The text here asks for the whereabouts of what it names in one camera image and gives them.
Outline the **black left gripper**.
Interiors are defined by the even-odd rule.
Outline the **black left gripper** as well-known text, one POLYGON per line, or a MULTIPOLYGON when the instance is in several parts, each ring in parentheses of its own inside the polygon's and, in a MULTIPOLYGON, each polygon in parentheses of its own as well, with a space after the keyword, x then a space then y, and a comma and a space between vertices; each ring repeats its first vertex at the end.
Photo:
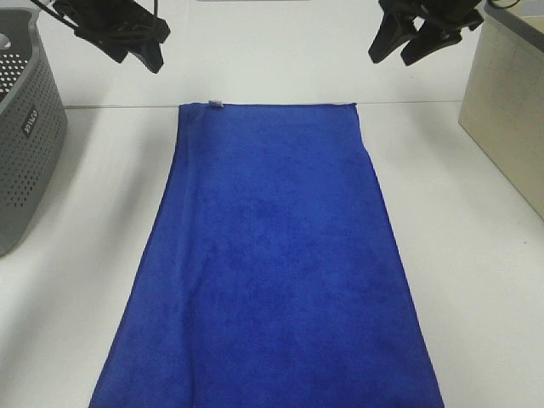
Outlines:
POLYGON ((164 60, 160 43, 170 35, 167 22, 158 16, 158 2, 148 10, 135 1, 34 1, 33 5, 71 28, 80 38, 97 41, 95 46, 117 64, 134 55, 151 73, 157 74, 164 60), (116 44, 129 44, 126 49, 116 44))

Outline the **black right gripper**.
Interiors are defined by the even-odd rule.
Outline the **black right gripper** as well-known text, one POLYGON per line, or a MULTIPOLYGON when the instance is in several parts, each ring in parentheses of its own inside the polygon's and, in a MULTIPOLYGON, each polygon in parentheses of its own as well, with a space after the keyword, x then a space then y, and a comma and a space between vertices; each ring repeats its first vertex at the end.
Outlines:
POLYGON ((382 22, 368 50, 371 61, 379 64, 395 49, 406 66, 462 40, 462 28, 474 31, 483 22, 479 1, 379 1, 382 22), (434 28, 417 31, 416 18, 434 28))

